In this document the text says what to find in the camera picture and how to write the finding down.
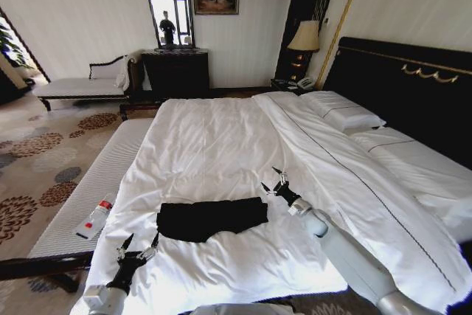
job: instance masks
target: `wooden bed frame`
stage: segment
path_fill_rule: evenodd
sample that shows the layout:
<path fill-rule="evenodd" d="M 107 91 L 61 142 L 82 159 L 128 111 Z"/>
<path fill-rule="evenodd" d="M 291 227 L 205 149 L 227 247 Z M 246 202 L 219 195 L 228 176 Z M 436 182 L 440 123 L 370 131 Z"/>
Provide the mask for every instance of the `wooden bed frame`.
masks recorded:
<path fill-rule="evenodd" d="M 323 89 L 472 169 L 472 53 L 343 37 Z"/>

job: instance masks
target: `table lamp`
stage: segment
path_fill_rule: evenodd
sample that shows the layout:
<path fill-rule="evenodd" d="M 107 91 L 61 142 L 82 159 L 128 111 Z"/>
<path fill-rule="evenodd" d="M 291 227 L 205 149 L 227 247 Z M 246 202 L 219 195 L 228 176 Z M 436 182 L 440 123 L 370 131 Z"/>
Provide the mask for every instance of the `table lamp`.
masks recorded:
<path fill-rule="evenodd" d="M 292 81 L 305 76 L 312 53 L 319 51 L 318 26 L 319 22 L 316 20 L 301 21 L 294 39 L 287 47 L 294 51 L 289 76 Z"/>

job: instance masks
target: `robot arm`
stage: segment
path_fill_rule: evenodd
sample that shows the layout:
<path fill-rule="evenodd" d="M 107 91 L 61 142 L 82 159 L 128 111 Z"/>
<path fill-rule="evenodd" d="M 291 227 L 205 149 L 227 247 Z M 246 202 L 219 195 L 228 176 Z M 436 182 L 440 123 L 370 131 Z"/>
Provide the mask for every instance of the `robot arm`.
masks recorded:
<path fill-rule="evenodd" d="M 280 175 L 280 182 L 273 191 L 262 184 L 264 190 L 280 195 L 287 201 L 289 213 L 300 218 L 306 230 L 317 238 L 323 252 L 356 293 L 368 299 L 384 315 L 439 314 L 401 293 L 382 263 L 355 238 L 339 228 L 329 215 L 315 210 L 302 197 L 291 191 L 284 172 L 275 167 L 273 169 Z"/>
<path fill-rule="evenodd" d="M 133 236 L 131 234 L 118 249 L 119 270 L 114 279 L 107 285 L 93 285 L 86 289 L 83 299 L 90 308 L 88 315 L 120 315 L 130 292 L 134 272 L 156 254 L 158 233 L 146 250 L 126 252 Z"/>

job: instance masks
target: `lampshade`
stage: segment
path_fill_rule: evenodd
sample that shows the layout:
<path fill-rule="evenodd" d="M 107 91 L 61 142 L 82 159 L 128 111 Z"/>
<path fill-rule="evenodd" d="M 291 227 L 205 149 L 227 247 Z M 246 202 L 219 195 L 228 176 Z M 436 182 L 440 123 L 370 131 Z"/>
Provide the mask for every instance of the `lampshade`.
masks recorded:
<path fill-rule="evenodd" d="M 296 31 L 294 39 L 287 48 L 297 51 L 317 51 L 318 44 L 318 21 L 302 21 Z"/>

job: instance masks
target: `wall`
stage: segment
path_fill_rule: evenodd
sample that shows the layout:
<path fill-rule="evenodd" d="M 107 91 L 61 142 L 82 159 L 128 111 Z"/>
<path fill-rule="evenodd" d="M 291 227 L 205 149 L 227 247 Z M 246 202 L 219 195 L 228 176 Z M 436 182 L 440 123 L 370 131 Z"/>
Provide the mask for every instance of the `wall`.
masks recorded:
<path fill-rule="evenodd" d="M 290 0 L 240 0 L 240 15 L 194 15 L 213 87 L 268 85 Z M 0 0 L 51 80 L 88 77 L 89 63 L 157 47 L 148 0 Z"/>
<path fill-rule="evenodd" d="M 331 0 L 320 33 L 320 52 L 309 75 L 317 78 L 347 0 Z M 472 0 L 353 0 L 340 37 L 351 36 L 472 52 Z M 333 62 L 331 53 L 322 80 Z"/>

